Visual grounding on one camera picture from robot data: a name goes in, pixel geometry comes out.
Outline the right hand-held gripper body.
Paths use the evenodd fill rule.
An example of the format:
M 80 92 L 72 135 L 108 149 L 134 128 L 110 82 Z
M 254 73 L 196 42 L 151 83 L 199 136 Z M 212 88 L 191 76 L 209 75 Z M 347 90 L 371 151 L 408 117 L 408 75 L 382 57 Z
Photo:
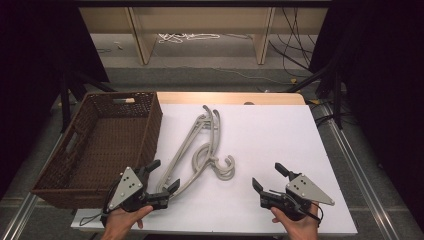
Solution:
M 262 208 L 271 209 L 275 207 L 292 221 L 302 220 L 306 216 L 321 221 L 320 217 L 310 213 L 313 203 L 335 205 L 335 201 L 305 174 L 292 171 L 280 171 L 280 174 L 289 179 L 284 192 L 274 190 L 266 192 L 262 186 L 259 186 L 260 206 Z

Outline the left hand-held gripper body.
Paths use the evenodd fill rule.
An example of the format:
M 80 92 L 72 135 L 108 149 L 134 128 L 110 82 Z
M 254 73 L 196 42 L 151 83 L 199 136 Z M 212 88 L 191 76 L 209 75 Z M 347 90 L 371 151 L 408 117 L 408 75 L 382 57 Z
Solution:
M 147 183 L 143 181 L 143 178 L 149 173 L 145 171 L 145 167 L 138 172 L 131 167 L 125 168 L 114 195 L 105 205 L 106 213 L 111 213 L 118 208 L 126 212 L 135 212 L 144 206 L 152 206 L 154 210 L 168 207 L 170 194 L 166 189 L 155 194 L 147 192 Z

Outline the brown wicker basket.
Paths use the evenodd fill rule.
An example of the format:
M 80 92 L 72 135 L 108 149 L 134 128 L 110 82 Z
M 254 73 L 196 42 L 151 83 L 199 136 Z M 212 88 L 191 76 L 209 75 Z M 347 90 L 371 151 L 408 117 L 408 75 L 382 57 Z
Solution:
M 32 193 L 57 208 L 100 208 L 122 170 L 154 160 L 161 121 L 155 92 L 86 95 Z

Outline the person's left hand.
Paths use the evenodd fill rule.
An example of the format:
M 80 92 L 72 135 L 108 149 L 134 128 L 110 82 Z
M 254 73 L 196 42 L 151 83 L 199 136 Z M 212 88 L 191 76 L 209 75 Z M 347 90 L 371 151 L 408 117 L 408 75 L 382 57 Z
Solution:
M 125 240 L 134 225 L 139 229 L 143 228 L 143 218 L 152 211 L 152 206 L 142 207 L 135 212 L 126 212 L 122 209 L 113 211 L 107 219 L 101 240 Z

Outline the person's right hand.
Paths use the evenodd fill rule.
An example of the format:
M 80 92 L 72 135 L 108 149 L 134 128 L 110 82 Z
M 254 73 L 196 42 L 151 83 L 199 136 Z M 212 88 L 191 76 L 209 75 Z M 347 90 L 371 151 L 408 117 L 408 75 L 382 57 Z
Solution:
M 290 240 L 318 240 L 318 221 L 310 216 L 299 221 L 289 219 L 284 212 L 276 207 L 271 208 L 274 215 L 273 223 L 281 223 Z

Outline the white table board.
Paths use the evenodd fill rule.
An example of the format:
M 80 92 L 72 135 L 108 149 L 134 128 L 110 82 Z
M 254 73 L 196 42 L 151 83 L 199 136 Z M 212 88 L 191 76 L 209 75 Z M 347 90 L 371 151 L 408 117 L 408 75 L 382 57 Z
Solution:
M 221 139 L 216 157 L 235 160 L 235 175 L 220 180 L 211 167 L 193 180 L 192 157 L 209 139 L 202 130 L 171 178 L 187 184 L 168 208 L 144 219 L 145 233 L 196 235 L 281 235 L 284 229 L 261 207 L 252 183 L 266 190 L 284 191 L 288 182 L 274 168 L 303 173 L 329 195 L 319 227 L 323 236 L 349 236 L 357 232 L 337 182 L 311 111 L 306 105 L 220 105 Z

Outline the black tripod stand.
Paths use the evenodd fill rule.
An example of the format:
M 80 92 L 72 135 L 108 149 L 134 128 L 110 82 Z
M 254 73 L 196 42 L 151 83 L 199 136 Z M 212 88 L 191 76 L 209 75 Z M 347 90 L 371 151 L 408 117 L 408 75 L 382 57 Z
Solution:
M 333 96 L 333 114 L 337 127 L 342 129 L 341 123 L 341 75 L 338 73 L 337 67 L 328 64 L 321 70 L 312 74 L 310 77 L 298 84 L 285 90 L 285 93 L 295 93 L 309 84 L 319 80 L 320 83 L 315 91 L 318 98 L 326 98 L 329 94 Z
M 66 131 L 71 122 L 69 92 L 71 92 L 76 99 L 83 98 L 87 92 L 86 88 L 84 87 L 85 83 L 88 83 L 89 85 L 94 86 L 95 88 L 104 92 L 114 92 L 114 89 L 111 87 L 80 71 L 64 72 L 59 80 L 60 98 L 62 104 L 62 133 Z

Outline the black curtain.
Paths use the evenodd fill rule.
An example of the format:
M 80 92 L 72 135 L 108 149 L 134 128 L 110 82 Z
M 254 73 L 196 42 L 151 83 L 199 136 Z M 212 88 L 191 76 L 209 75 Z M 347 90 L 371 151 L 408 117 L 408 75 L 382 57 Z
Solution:
M 63 88 L 108 76 L 72 0 L 0 0 L 0 200 Z
M 424 231 L 424 0 L 331 0 L 310 70 L 339 70 L 376 158 Z

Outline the light wooden shelf unit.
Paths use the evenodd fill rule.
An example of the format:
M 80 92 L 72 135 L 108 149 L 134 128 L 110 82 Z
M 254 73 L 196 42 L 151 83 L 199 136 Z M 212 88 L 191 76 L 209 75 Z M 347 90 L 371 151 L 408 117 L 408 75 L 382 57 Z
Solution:
M 320 33 L 327 10 L 300 7 L 81 7 L 89 32 L 130 34 L 139 63 L 150 61 L 159 33 L 248 34 L 257 63 L 265 63 L 269 36 L 287 34 L 297 22 L 302 35 Z

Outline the aluminium floor rail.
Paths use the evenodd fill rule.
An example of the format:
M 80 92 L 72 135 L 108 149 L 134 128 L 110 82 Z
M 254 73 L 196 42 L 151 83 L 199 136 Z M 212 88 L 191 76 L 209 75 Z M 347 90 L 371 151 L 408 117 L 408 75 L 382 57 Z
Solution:
M 399 240 L 399 235 L 397 234 L 388 213 L 384 209 L 382 202 L 377 196 L 370 180 L 360 165 L 360 162 L 355 155 L 345 133 L 336 124 L 335 112 L 332 110 L 328 103 L 323 104 L 322 112 L 325 116 L 330 118 L 330 129 L 335 136 L 335 139 L 383 238 L 385 240 Z
M 38 197 L 30 190 L 46 167 L 61 138 L 61 134 L 41 137 L 18 170 L 9 193 L 21 193 L 21 196 L 8 195 L 0 201 L 0 209 L 9 211 L 11 216 L 4 232 L 0 234 L 0 240 L 19 240 L 38 202 Z

